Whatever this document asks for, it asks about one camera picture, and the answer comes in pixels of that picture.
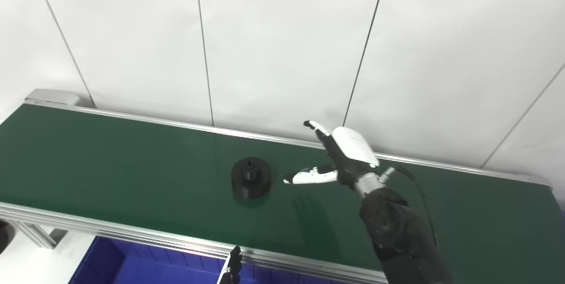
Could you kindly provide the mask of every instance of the green conveyor belt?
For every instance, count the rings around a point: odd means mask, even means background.
[[[272,169],[264,199],[232,193],[232,165],[251,155]],[[27,104],[0,125],[1,202],[378,269],[354,192],[282,182],[326,163],[320,149]],[[403,166],[424,189],[456,283],[565,282],[563,218],[549,187]],[[389,186],[425,216],[408,179]]]

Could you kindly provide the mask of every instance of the white wall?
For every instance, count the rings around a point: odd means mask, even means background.
[[[376,1],[49,0],[71,56],[46,0],[0,0],[0,119],[50,87],[308,140],[305,119],[345,121],[376,151],[544,176],[565,200],[562,0],[380,0],[345,119]]]

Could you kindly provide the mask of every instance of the white robotic hand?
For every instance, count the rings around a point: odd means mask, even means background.
[[[379,160],[375,157],[371,147],[356,131],[347,127],[337,127],[330,134],[315,121],[305,121],[304,125],[316,133],[333,160],[333,165],[305,168],[298,173],[286,175],[285,183],[298,185],[338,181],[342,185],[353,188],[363,175],[373,172],[373,169],[379,166]]]

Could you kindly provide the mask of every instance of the panel seam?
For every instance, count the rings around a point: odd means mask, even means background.
[[[353,99],[353,93],[355,92],[357,79],[359,79],[359,72],[361,71],[363,58],[365,58],[365,51],[367,50],[367,44],[369,44],[369,37],[371,37],[371,30],[373,30],[373,23],[375,22],[375,16],[377,14],[377,9],[379,8],[379,2],[380,0],[377,0],[377,3],[375,5],[375,10],[373,11],[373,18],[371,19],[371,24],[369,25],[369,31],[367,32],[367,38],[365,39],[365,46],[363,47],[363,52],[361,53],[361,60],[359,61],[359,67],[357,68],[357,73],[355,74],[355,81],[353,81],[353,88],[351,89],[351,95],[349,95],[349,102],[347,103],[347,109],[345,109],[345,116],[343,117],[343,126],[345,126],[345,121],[347,121],[349,107],[351,106],[351,100]]]
[[[59,21],[57,20],[57,17],[55,16],[55,12],[53,11],[53,8],[51,8],[51,3],[49,2],[49,0],[45,0],[45,3],[47,4],[47,7],[49,8],[49,12],[51,13],[51,17],[53,17],[53,20],[55,21],[55,25],[57,26],[57,29],[59,30],[59,34],[61,34],[61,37],[63,38],[63,42],[65,43],[65,47],[67,47],[67,51],[69,52],[69,55],[71,56],[72,62],[75,65],[77,72],[79,73],[80,79],[83,82],[83,85],[84,85],[84,88],[87,91],[88,97],[90,98],[90,102],[92,103],[94,108],[97,108],[96,104],[94,102],[94,99],[92,99],[92,94],[90,93],[90,89],[87,86],[87,82],[84,80],[83,73],[80,71],[79,65],[76,62],[75,55],[72,54],[71,47],[69,46],[69,43],[67,42],[67,38],[65,38],[65,35],[63,34],[63,29],[61,29],[61,26],[59,25]]]
[[[200,32],[202,33],[202,48],[204,49],[204,67],[206,68],[206,84],[208,85],[208,101],[210,102],[210,119],[214,126],[214,110],[212,109],[212,91],[210,90],[210,75],[208,74],[208,57],[206,55],[206,42],[204,41],[204,23],[202,22],[202,6],[198,0],[198,16],[200,17]]]
[[[506,133],[506,135],[502,138],[502,140],[500,141],[500,143],[498,143],[498,145],[496,145],[496,147],[494,148],[494,150],[492,151],[492,153],[490,153],[489,157],[486,158],[486,160],[484,161],[484,163],[482,163],[480,169],[484,169],[484,167],[486,166],[486,164],[488,163],[488,161],[490,161],[490,159],[494,156],[494,154],[496,154],[496,152],[498,151],[498,149],[500,149],[500,147],[504,144],[504,142],[508,139],[508,137],[510,137],[510,134],[512,132],[514,132],[514,130],[516,129],[516,127],[518,127],[518,125],[521,123],[521,121],[524,119],[524,117],[529,113],[529,111],[534,107],[534,105],[537,103],[537,101],[539,100],[539,98],[542,97],[543,93],[545,93],[545,91],[549,88],[549,86],[551,86],[551,84],[553,83],[553,81],[555,81],[555,79],[557,79],[557,77],[559,76],[559,74],[561,74],[561,71],[563,71],[563,68],[565,68],[565,63],[563,63],[563,65],[561,65],[561,68],[559,68],[559,70],[557,70],[557,73],[555,73],[553,75],[553,77],[551,78],[551,80],[549,80],[549,82],[545,85],[545,87],[543,87],[543,89],[541,90],[541,92],[537,95],[537,97],[535,97],[535,99],[531,102],[531,104],[528,106],[528,108],[526,109],[526,111],[524,113],[522,113],[522,115],[520,116],[520,118],[516,121],[516,123],[514,123],[513,127],[510,128],[510,131],[508,131],[508,133]]]

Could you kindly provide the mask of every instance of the white floor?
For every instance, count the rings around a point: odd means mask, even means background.
[[[93,239],[92,235],[67,232],[54,250],[48,250],[16,232],[8,248],[0,254],[0,282],[68,284]]]

